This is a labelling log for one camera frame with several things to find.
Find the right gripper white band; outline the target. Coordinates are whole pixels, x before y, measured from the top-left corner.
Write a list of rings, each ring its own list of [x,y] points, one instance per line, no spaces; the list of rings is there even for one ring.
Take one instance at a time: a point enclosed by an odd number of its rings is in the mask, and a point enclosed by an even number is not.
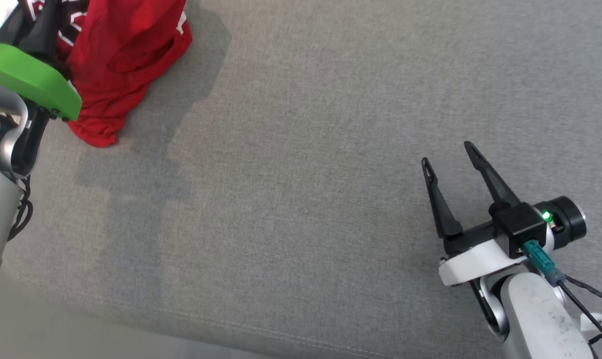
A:
[[[435,221],[436,232],[445,239],[447,260],[439,275],[445,286],[470,282],[497,273],[526,260],[524,243],[534,240],[547,254],[564,248],[587,233],[586,216],[569,197],[539,202],[524,212],[523,218],[510,218],[510,207],[521,203],[499,173],[472,141],[463,143],[474,168],[481,173],[493,203],[491,221],[463,232],[438,186],[431,162],[422,158],[422,170]]]

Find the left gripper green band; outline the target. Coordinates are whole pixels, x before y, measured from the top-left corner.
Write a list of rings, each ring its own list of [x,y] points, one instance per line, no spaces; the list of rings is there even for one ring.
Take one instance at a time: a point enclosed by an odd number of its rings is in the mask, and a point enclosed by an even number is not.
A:
[[[0,26],[0,86],[76,121],[82,108],[78,92],[59,71],[36,59],[55,57],[59,7],[59,0],[46,0],[33,25],[24,2],[10,9]]]

